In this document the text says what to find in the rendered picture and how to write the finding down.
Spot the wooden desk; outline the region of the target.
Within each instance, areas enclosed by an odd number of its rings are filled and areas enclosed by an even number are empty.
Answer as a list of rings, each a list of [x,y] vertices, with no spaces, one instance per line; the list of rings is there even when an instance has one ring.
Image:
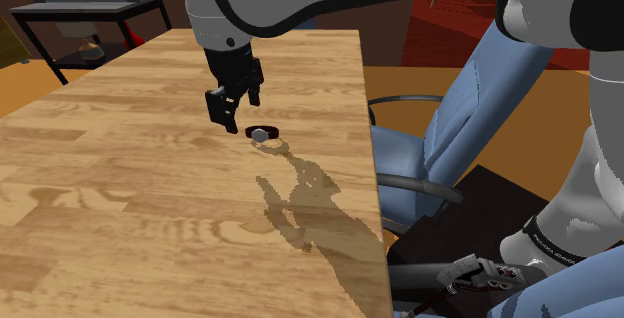
[[[253,51],[264,144],[188,29],[0,119],[0,318],[393,318],[358,33]]]

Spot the black side table with monitor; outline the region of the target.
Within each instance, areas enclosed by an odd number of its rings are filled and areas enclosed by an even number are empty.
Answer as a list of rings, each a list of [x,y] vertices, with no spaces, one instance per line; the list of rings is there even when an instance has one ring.
[[[9,13],[60,83],[66,85],[68,80],[62,73],[64,69],[93,70],[136,48],[126,21],[152,10],[160,11],[165,29],[171,30],[172,24],[163,0],[32,0],[28,5],[11,8]],[[32,22],[68,23],[71,27],[84,22],[115,23],[126,43],[103,44],[97,31],[78,31],[78,39],[99,47],[100,57],[86,59],[78,51],[73,51],[55,60],[32,30]]]

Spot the red cabinet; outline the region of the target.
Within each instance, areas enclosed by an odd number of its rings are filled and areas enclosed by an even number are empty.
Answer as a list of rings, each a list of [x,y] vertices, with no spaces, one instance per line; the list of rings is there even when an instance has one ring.
[[[495,12],[496,0],[414,0],[401,64],[462,67]]]

